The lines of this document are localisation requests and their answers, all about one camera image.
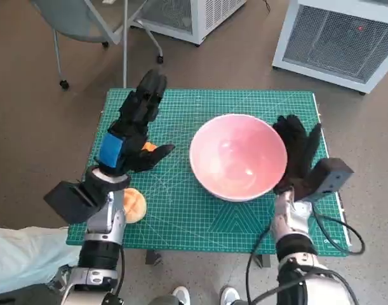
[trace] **bowl rim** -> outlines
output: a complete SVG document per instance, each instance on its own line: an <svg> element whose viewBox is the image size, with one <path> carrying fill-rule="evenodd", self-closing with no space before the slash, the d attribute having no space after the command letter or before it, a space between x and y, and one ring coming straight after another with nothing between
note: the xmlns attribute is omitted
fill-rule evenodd
<svg viewBox="0 0 388 305"><path fill-rule="evenodd" d="M193 159L193 156L192 156L192 143L194 142L195 138L197 137L197 135L199 134L199 132L203 129L205 129L211 122L214 122L214 121L217 121L217 120L220 120L220 119L224 119L226 117L231 117L231 116L235 116L235 117L247 117L247 118L251 118L251 119L254 119L256 121L258 121L259 123L265 125L268 129L270 129L271 131L273 131L278 139L280 139L279 143L280 143L280 146L281 148L283 149L283 152L284 152L284 155L285 155L285 166L284 166L284 169L283 169L283 173L280 175L280 178L278 179L277 182L275 182L274 184L272 183L271 186L268 186L266 187L266 190L262 191L262 192L259 192L257 194L252 194L251 196L232 196L232 197L229 197L229 198L226 198L225 196L222 196L221 194L219 194L218 192L215 192L215 190L212 190L211 188L209 187L206 187L197 177L196 175L196 168L194 166L194 164L192 163L192 159ZM262 195L264 195L265 193L268 193L269 191L272 190L272 188L283 178L284 176L284 173L285 173L285 169L286 169L286 166L287 166L287 162L288 162L288 155L287 155L287 150L285 148L285 145L284 145L284 142L283 140L281 139L281 137L279 136L279 134L277 133L277 131L275 131L275 129L270 126L269 124L267 124L265 121L263 121L262 119L259 119L259 118L256 118L255 116L251 116L249 114L237 114L237 113L228 113L228 114L223 114L221 116L215 116L214 118L211 118L210 120L208 120L207 122L205 122L201 127L199 127L199 129L196 131L195 135L193 136L192 140L191 140L191 143L190 143L190 146L189 146L189 163L191 165L191 170L196 178L196 180L209 192L211 193L212 195L214 195L215 197L217 198L220 198L222 200L225 200L225 201L231 201L231 202L242 202L242 201L250 201L250 200L253 200L253 199L256 199L258 197L261 197Z"/></svg>

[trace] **shoe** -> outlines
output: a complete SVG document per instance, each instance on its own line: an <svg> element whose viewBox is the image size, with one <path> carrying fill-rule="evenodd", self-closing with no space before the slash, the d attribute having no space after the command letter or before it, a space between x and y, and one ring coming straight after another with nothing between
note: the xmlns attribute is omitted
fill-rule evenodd
<svg viewBox="0 0 388 305"><path fill-rule="evenodd" d="M226 287L220 296L220 305L231 305L238 300L240 300L239 292L235 288Z"/></svg>
<svg viewBox="0 0 388 305"><path fill-rule="evenodd" d="M188 289L183 286L177 287L173 291L173 295L182 303L183 305L191 305L191 299L189 297Z"/></svg>

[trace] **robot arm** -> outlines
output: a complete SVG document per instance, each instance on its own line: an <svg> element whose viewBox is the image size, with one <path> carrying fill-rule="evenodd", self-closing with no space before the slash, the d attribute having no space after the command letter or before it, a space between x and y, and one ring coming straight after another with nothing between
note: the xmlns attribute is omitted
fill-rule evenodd
<svg viewBox="0 0 388 305"><path fill-rule="evenodd" d="M307 135L300 120L290 115L287 118L280 116L273 128L287 148L288 164L284 177L274 188L278 196L271 226L260 235L248 262L248 303L258 304L266 297L277 294L278 305L357 305L358 300L346 280L319 262L308 225L309 217L313 214L328 242L336 249L352 255L364 252L365 244L356 230L337 219L317 214L314 207L318 199L337 192L353 171L337 158L323 158L310 170L321 136L320 124ZM321 219L329 219L346 226L358 236L362 249L350 252L340 248L324 229ZM251 300L248 288L251 258L269 230L276 242L279 287Z"/></svg>
<svg viewBox="0 0 388 305"><path fill-rule="evenodd" d="M123 257L126 227L124 189L129 171L150 170L174 145L143 149L148 123L155 120L166 88L166 78L149 71L131 91L102 139L97 165L90 166L80 183L61 181L44 200L69 224L86 221L79 262L69 279L62 305L122 305L118 297L122 278L117 278L119 254Z"/></svg>
<svg viewBox="0 0 388 305"><path fill-rule="evenodd" d="M294 189L281 193L275 202L275 215L271 231L276 242L279 261L278 282L283 287L297 281L305 273L315 271L302 282L278 293L278 305L350 305L345 287L319 263L318 253L309 236L308 219L316 200L338 189L353 171L337 158L320 160L309 174L315 190L295 201Z"/></svg>

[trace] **blue component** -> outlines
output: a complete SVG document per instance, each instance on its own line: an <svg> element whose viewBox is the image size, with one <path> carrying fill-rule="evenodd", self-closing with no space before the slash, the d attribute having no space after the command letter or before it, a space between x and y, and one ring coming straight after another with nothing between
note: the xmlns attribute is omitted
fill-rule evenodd
<svg viewBox="0 0 388 305"><path fill-rule="evenodd" d="M116 168L123 141L111 133L106 133L100 146L99 162L112 168Z"/></svg>

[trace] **grid lines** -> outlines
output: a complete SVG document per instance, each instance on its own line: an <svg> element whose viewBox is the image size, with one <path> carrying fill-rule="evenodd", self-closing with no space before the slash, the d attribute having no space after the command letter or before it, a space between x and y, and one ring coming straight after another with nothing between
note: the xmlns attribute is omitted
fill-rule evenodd
<svg viewBox="0 0 388 305"><path fill-rule="evenodd" d="M88 165L98 154L102 137L119 113L129 90L112 89L107 95ZM160 112L149 127L149 141L173 143L175 150L155 169L133 173L131 186L146 197L147 215L126 227L125 248L196 250L249 253L258 234L274 215L274 195L268 193L247 203L228 203L203 189L191 172L189 145L195 132L209 119L227 113L256 116L269 124L280 114L295 114L307 130L318 122L314 95L307 91L167 90ZM315 161L326 157L323 141ZM340 219L335 195L321 199L319 212ZM320 255L341 256L323 236L311 217L310 234ZM342 226L325 222L341 247L347 242ZM70 226L67 243L83 242L85 224ZM273 254L268 236L259 253Z"/></svg>

